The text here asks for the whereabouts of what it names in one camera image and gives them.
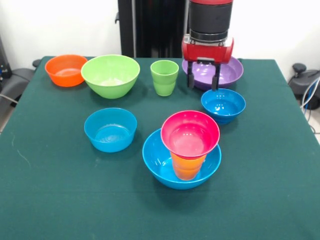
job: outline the stacked cups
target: stacked cups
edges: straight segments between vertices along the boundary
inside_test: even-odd
[[[170,96],[176,86],[179,65],[170,60],[155,61],[151,66],[151,75],[156,94]]]
[[[200,171],[207,154],[218,145],[220,130],[207,114],[186,110],[171,115],[163,123],[161,139],[170,151],[175,175],[190,181]]]

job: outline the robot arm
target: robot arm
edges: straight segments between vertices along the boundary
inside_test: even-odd
[[[233,0],[189,0],[190,34],[182,41],[184,59],[188,62],[187,80],[194,87],[193,62],[212,64],[212,90],[218,89],[221,64],[232,56],[233,38],[228,37]]]

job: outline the purple bowl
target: purple bowl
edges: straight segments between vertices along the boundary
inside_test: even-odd
[[[183,60],[183,71],[187,74],[188,62]],[[196,62],[192,65],[192,72],[194,75],[194,85],[204,91],[211,89],[212,78],[216,73],[216,67],[211,64],[198,64]],[[231,57],[228,64],[221,65],[219,88],[226,89],[235,83],[244,74],[244,67],[241,62],[235,57]]]

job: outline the cable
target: cable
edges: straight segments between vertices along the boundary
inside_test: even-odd
[[[310,121],[310,118],[311,118],[311,109],[309,109],[309,117],[308,117],[308,119],[307,119],[307,122]]]
[[[310,90],[309,90],[308,99],[309,99],[310,96],[311,96],[311,92],[312,92],[312,87],[311,87]],[[309,103],[307,103],[306,106],[305,106],[305,108],[304,108],[304,115],[306,115],[306,113],[307,113],[308,105],[309,105]]]
[[[305,105],[307,105],[310,100],[313,98],[313,96],[315,95],[315,92],[317,91],[317,88],[318,88],[318,85],[320,83],[320,77],[318,77],[317,79],[315,79],[306,89],[306,91],[304,92],[303,94],[303,97],[302,97],[302,104],[300,106],[300,108],[303,108]],[[306,95],[307,93],[309,92],[309,89],[315,84],[315,87],[310,95],[310,97],[308,98],[307,101],[305,101],[305,98],[306,98]]]
[[[6,95],[0,94],[0,97],[3,97],[3,98],[5,98],[5,99],[8,99],[8,100],[10,100],[11,102],[13,102],[13,103],[15,103],[15,104],[17,104],[17,103],[18,103],[16,100],[14,100],[14,99],[12,99],[12,98],[10,98],[10,97],[6,96]]]
[[[312,132],[313,132],[314,135],[320,134],[320,132],[316,132],[316,130],[315,130],[315,128],[313,126],[311,126],[311,125],[309,125],[309,126],[312,129]]]
[[[308,76],[308,78],[311,78],[311,77],[317,75],[318,73],[320,73],[320,70],[317,70],[316,72],[310,74],[310,75]]]

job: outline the cup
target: cup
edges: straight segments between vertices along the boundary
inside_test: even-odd
[[[179,65],[170,60],[155,61],[150,66],[155,92],[162,97],[170,96],[176,86]]]
[[[190,181],[197,176],[207,156],[203,155],[193,159],[186,159],[177,156],[173,152],[170,152],[170,154],[175,175],[184,181]]]

